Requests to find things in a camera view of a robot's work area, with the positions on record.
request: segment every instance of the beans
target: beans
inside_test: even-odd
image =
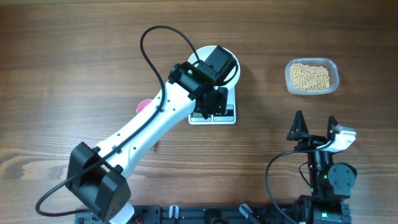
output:
[[[290,80],[301,90],[327,90],[330,88],[329,72],[322,66],[295,63],[290,67]]]

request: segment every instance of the wooden table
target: wooden table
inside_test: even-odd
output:
[[[71,223],[34,205],[66,178],[71,150],[113,134],[152,98],[159,83],[139,50],[141,34],[165,24],[196,48],[222,45],[241,63],[238,121],[172,128],[128,180],[134,205],[270,203],[267,163],[292,150],[287,131],[303,110],[313,134],[328,116],[354,127],[357,141],[335,162],[358,178],[347,202],[354,223],[398,219],[398,16],[396,2],[154,1],[0,7],[0,223]],[[177,34],[153,31],[145,48],[166,80],[191,51]],[[294,96],[284,69],[300,57],[327,57],[340,72],[332,94]],[[309,194],[298,173],[305,155],[272,166],[281,203]],[[80,207],[66,189],[51,212]]]

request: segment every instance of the robotic arm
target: robotic arm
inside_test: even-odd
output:
[[[128,202],[131,191],[126,179],[151,147],[192,112],[201,113],[204,118],[209,114],[223,113],[228,88],[218,86],[228,84],[229,81],[224,80],[228,76],[232,80],[237,71],[236,58],[220,46],[214,46],[205,61],[176,64],[165,84],[163,107],[136,136],[129,139],[158,110],[162,91],[127,125],[94,148],[89,148],[83,142],[74,148],[70,156],[68,179],[110,153],[113,155],[104,163],[109,172],[96,167],[73,179],[66,185],[67,188],[105,223],[127,223],[134,215],[134,208]]]
[[[294,152],[307,153],[311,196],[301,195],[295,202],[294,221],[351,223],[349,206],[343,201],[351,197],[357,171],[346,163],[334,164],[333,154],[346,150],[355,136],[353,128],[338,124],[334,116],[328,119],[326,137],[309,134],[302,112],[296,112],[286,139],[298,142]]]

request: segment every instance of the cable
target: cable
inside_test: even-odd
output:
[[[139,127],[136,131],[134,131],[134,133],[132,133],[127,139],[125,139],[122,143],[120,143],[118,146],[116,146],[115,149],[113,149],[110,153],[108,153],[106,156],[104,156],[102,159],[100,159],[99,161],[95,162],[94,164],[92,164],[91,166],[87,167],[86,169],[83,169],[80,173],[73,175],[72,177],[68,178],[67,180],[64,180],[63,182],[59,183],[58,185],[56,185],[55,187],[53,187],[51,190],[49,190],[47,193],[45,193],[36,203],[35,209],[36,212],[39,215],[43,215],[46,217],[61,217],[61,216],[65,216],[65,215],[73,215],[76,213],[81,213],[81,212],[89,212],[89,209],[79,209],[79,210],[75,210],[75,211],[69,211],[69,212],[60,212],[60,213],[49,213],[49,212],[43,212],[40,209],[41,204],[44,202],[45,199],[47,199],[50,195],[52,195],[54,192],[56,192],[57,190],[59,190],[61,187],[65,186],[66,184],[70,183],[71,181],[73,181],[74,179],[76,179],[77,177],[86,174],[87,172],[89,172],[90,170],[97,168],[99,166],[101,166],[102,164],[104,164],[104,162],[109,159],[111,156],[113,156],[113,154],[115,154],[116,152],[118,152],[119,150],[121,150],[121,148],[126,145],[130,140],[132,140],[135,136],[137,136],[137,134],[139,134],[156,116],[157,114],[159,114],[159,112],[162,110],[163,108],[163,104],[165,101],[165,87],[164,87],[164,83],[163,83],[163,79],[160,76],[159,72],[156,70],[156,68],[154,67],[154,65],[152,64],[152,62],[149,60],[147,54],[145,53],[144,50],[144,37],[147,35],[147,33],[151,30],[154,29],[170,29],[178,34],[180,34],[189,44],[189,46],[191,47],[191,49],[193,50],[193,53],[195,53],[195,56],[197,57],[197,59],[199,60],[199,56],[195,50],[195,48],[193,47],[193,44],[189,41],[188,37],[186,37],[182,32],[180,32],[179,30],[173,28],[173,27],[169,27],[169,26],[154,26],[151,27],[149,29],[147,29],[143,35],[141,36],[141,40],[139,42],[140,45],[140,49],[141,49],[141,53],[144,56],[146,62],[149,64],[149,66],[151,67],[151,69],[154,71],[156,77],[159,80],[160,83],[160,87],[162,89],[162,98],[160,100],[159,106],[157,107],[156,111],[154,112],[154,114],[141,126]]]
[[[197,63],[202,62],[202,60],[197,60],[196,62],[194,62],[192,65],[196,65]]]
[[[303,175],[303,172],[301,172],[301,167],[304,166],[305,164],[308,164],[308,162],[304,162],[303,164],[301,164],[301,166],[298,167],[298,171],[300,172],[301,177],[303,178],[303,180],[307,183],[307,185],[309,187],[311,187],[311,184],[306,180],[306,178]]]
[[[270,187],[269,187],[269,181],[268,181],[269,168],[271,167],[271,164],[272,164],[273,162],[275,162],[275,160],[277,160],[278,158],[280,158],[280,157],[282,157],[282,156],[286,156],[286,155],[293,154],[293,153],[310,153],[310,152],[322,151],[322,150],[328,148],[329,146],[331,146],[332,143],[333,143],[332,141],[329,141],[327,144],[325,144],[325,145],[323,145],[323,146],[319,146],[318,148],[312,149],[312,150],[302,150],[302,151],[288,151],[288,152],[283,152],[283,153],[281,153],[281,154],[275,156],[274,158],[272,158],[271,161],[268,163],[268,166],[267,166],[267,169],[266,169],[266,188],[267,188],[267,192],[268,192],[269,198],[271,199],[272,203],[274,203],[275,208],[278,209],[278,211],[279,211],[281,214],[283,214],[289,221],[291,221],[291,222],[294,223],[294,224],[299,224],[299,223],[297,223],[296,221],[294,221],[294,220],[293,220],[292,218],[290,218],[285,212],[283,212],[282,209],[280,209],[280,207],[279,207],[278,204],[276,203],[274,197],[272,196],[271,189],[270,189]]]
[[[227,85],[233,78],[235,78],[235,75],[236,75],[237,72],[238,72],[238,68],[239,68],[238,62],[235,62],[235,73],[234,73],[234,75],[233,75],[231,78],[229,78],[229,80],[223,81],[223,82],[220,84],[220,86]]]

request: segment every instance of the clear plastic container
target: clear plastic container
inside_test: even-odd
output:
[[[325,67],[329,72],[329,82],[330,87],[327,90],[300,90],[293,86],[292,81],[290,80],[290,66],[295,63],[301,63],[303,65],[309,66],[322,66]],[[338,70],[337,66],[334,62],[327,58],[298,58],[289,62],[285,69],[285,78],[287,91],[293,95],[319,95],[326,94],[335,91],[338,87],[340,79],[338,78]]]

